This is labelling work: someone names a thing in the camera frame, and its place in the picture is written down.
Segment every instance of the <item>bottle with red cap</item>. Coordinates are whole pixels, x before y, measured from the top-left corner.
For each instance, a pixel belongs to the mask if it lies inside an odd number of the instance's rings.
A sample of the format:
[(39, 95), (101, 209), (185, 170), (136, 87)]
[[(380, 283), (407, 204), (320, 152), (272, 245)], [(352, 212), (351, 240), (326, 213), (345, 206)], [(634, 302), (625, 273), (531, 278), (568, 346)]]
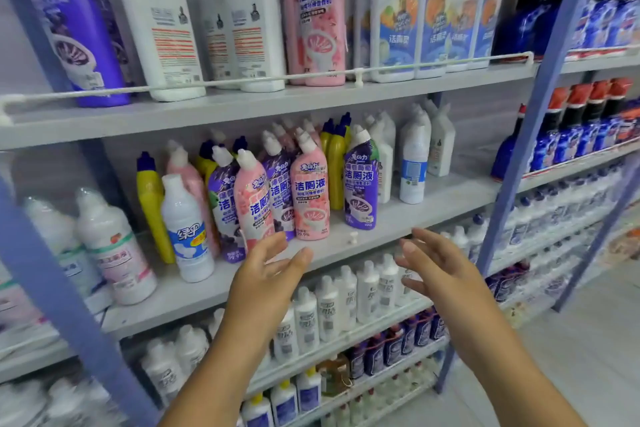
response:
[(569, 91), (566, 88), (556, 88), (551, 95), (549, 106), (540, 126), (536, 146), (533, 149), (533, 159), (531, 160), (531, 171), (541, 171), (554, 164), (556, 148), (560, 133), (560, 119), (562, 107), (566, 101)]
[(609, 95), (600, 118), (600, 128), (593, 145), (594, 151), (609, 148), (616, 143), (622, 122), (620, 112), (625, 108), (625, 99), (631, 84), (631, 78), (613, 78), (611, 80)]
[[(498, 149), (498, 153), (495, 155), (495, 161), (493, 161), (493, 167), (491, 169), (491, 176), (496, 179), (504, 179), (504, 175), (507, 172), (507, 166), (509, 165), (509, 161), (511, 160), (511, 154), (513, 154), (513, 148), (516, 145), (516, 140), (518, 139), (518, 134), (520, 133), (520, 127), (522, 126), (522, 121), (524, 120), (524, 114), (527, 111), (527, 106), (522, 104), (520, 106), (520, 110), (518, 111), (518, 118), (516, 120), (516, 126), (513, 129), (513, 133), (507, 137), (500, 148)], [(531, 159), (527, 163), (527, 169), (529, 169), (529, 164), (531, 164)]]
[(571, 87), (566, 110), (560, 123), (560, 137), (558, 138), (554, 164), (560, 164), (575, 157), (578, 142), (582, 137), (582, 115), (590, 93), (590, 83)]
[(596, 137), (600, 130), (600, 116), (604, 110), (610, 86), (611, 83), (608, 80), (596, 81), (593, 84), (593, 89), (582, 114), (582, 137), (578, 142), (576, 157), (582, 157), (593, 152)]

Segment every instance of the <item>purple package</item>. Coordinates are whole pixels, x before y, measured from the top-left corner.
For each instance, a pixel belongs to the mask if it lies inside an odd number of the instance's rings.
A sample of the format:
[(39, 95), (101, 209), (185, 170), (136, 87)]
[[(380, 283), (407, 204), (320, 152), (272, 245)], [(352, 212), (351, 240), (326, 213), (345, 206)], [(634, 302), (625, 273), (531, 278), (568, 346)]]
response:
[(220, 233), (221, 253), (231, 264), (242, 262), (246, 257), (234, 200), (234, 182), (239, 170), (240, 166), (235, 160), (224, 167), (219, 165), (207, 183), (213, 219)]
[(495, 287), (495, 301), (500, 303), (505, 302), (516, 288), (516, 280), (520, 275), (520, 271), (515, 267), (507, 267), (500, 272), (500, 280)]
[[(124, 87), (107, 26), (94, 0), (31, 0), (74, 90)], [(85, 96), (81, 107), (127, 105), (128, 94)]]
[(344, 219), (350, 227), (376, 227), (379, 162), (378, 148), (371, 139), (344, 156)]
[(280, 148), (280, 152), (276, 155), (267, 155), (262, 165), (270, 184), (269, 206), (276, 233), (284, 232), (287, 241), (292, 240), (296, 237), (296, 226), (293, 219), (293, 198), (289, 176), (291, 161), (287, 151)]
[(447, 334), (447, 327), (444, 325), (444, 321), (440, 317), (440, 314), (436, 312), (433, 319), (431, 319), (431, 339), (437, 341), (445, 334)]
[(367, 350), (367, 344), (367, 341), (363, 341), (352, 348), (349, 348), (346, 352), (347, 359), (349, 360), (349, 366), (351, 368), (349, 378), (352, 380), (357, 380), (359, 377), (364, 375), (364, 354)]
[(415, 345), (421, 348), (431, 342), (431, 319), (433, 310), (429, 308), (418, 314), (418, 322), (415, 326)]
[(369, 339), (367, 350), (364, 353), (364, 373), (373, 376), (384, 369), (384, 349), (385, 337), (382, 333), (378, 333)]
[(402, 354), (409, 355), (415, 346), (415, 330), (418, 327), (418, 316), (411, 316), (403, 321), (404, 336), (402, 338)]

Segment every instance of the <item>tile floor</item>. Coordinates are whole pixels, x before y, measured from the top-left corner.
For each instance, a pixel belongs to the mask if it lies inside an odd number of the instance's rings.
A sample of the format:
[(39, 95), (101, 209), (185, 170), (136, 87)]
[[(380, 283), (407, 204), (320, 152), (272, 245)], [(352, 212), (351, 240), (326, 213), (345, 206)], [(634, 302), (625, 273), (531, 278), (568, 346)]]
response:
[[(626, 262), (579, 289), (562, 314), (543, 313), (521, 334), (543, 372), (589, 427), (640, 424), (640, 262)], [(446, 391), (412, 400), (379, 424), (498, 427), (471, 371), (458, 366)]]

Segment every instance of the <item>blue metal post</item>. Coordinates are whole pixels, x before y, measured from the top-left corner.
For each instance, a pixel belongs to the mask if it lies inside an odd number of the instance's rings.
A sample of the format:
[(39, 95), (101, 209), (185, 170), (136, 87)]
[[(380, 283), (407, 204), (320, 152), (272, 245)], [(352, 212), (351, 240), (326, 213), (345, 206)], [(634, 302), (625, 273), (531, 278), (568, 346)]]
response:
[[(545, 57), (540, 64), (533, 84), (533, 90), (527, 105), (527, 113), (522, 122), (522, 128), (513, 149), (513, 155), (498, 193), (486, 237), (478, 256), (477, 267), (483, 276), (489, 270), (495, 245), (504, 228), (513, 199), (518, 192), (522, 175), (527, 171), (525, 168), (529, 162), (529, 156), (533, 151), (547, 104), (551, 99), (551, 94), (560, 75), (564, 57), (569, 49), (573, 31), (578, 24), (578, 18), (585, 1), (563, 0), (558, 10)], [(438, 393), (441, 393), (444, 388), (444, 383), (454, 358), (455, 350), (452, 346), (449, 346), (435, 387)]]
[(620, 216), (624, 212), (625, 208), (631, 201), (631, 198), (636, 193), (636, 190), (638, 189), (639, 185), (640, 185), (640, 165), (637, 165), (631, 174), (630, 180), (628, 181), (627, 185), (624, 187), (622, 194), (620, 196), (620, 199), (612, 209), (611, 213), (609, 213), (607, 217), (604, 220), (602, 220), (602, 228), (600, 229), (596, 237), (593, 239), (593, 242), (589, 246), (587, 253), (584, 254), (584, 257), (582, 257), (580, 264), (576, 267), (575, 271), (573, 272), (573, 275), (569, 280), (569, 284), (565, 287), (563, 293), (560, 295), (560, 298), (552, 307), (553, 310), (555, 310), (556, 312), (560, 312), (563, 309), (564, 305), (566, 304), (567, 300), (569, 299), (573, 290), (575, 289), (575, 286), (578, 285), (585, 271), (587, 270), (589, 265), (591, 265), (591, 262), (600, 251), (600, 248), (602, 248), (602, 245), (604, 245), (604, 242), (607, 236), (609, 235), (609, 232), (613, 229), (613, 226), (616, 224), (616, 221), (620, 218)]
[(31, 220), (13, 203), (8, 186), (1, 179), (0, 216), (0, 259), (12, 277), (132, 423), (155, 427), (160, 415), (119, 354), (116, 342), (102, 333)]

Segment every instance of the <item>pink bottle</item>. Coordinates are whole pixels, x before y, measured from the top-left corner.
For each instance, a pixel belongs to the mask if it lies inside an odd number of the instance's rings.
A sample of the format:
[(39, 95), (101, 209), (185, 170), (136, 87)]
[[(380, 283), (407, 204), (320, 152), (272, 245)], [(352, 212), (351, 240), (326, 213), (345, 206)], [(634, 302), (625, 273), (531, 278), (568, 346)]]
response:
[[(285, 40), (287, 43), (287, 65), (289, 75), (301, 75), (304, 73), (302, 61), (305, 57), (305, 49), (300, 37), (300, 4), (298, 0), (283, 0), (285, 19)], [(290, 85), (304, 85), (303, 79), (290, 80)]]
[(240, 164), (234, 184), (236, 211), (246, 251), (251, 252), (260, 240), (275, 233), (269, 208), (269, 180), (250, 150), (240, 149), (236, 160)]
[(302, 154), (291, 164), (291, 194), (296, 237), (329, 236), (329, 178), (326, 157), (307, 132), (300, 136)]
[(198, 201), (200, 211), (202, 212), (202, 219), (204, 220), (204, 227), (205, 230), (207, 230), (211, 253), (214, 257), (217, 257), (220, 254), (218, 230), (213, 223), (211, 205), (209, 204), (209, 197), (207, 196), (204, 181), (196, 171), (196, 168), (189, 164), (189, 156), (184, 147), (177, 144), (174, 140), (170, 140), (168, 148), (171, 151), (171, 155), (169, 157), (169, 163), (166, 165), (166, 173), (180, 174), (184, 187), (189, 191), (189, 194)]
[[(299, 0), (305, 73), (345, 70), (344, 0)], [(344, 75), (307, 78), (307, 86), (344, 85)]]

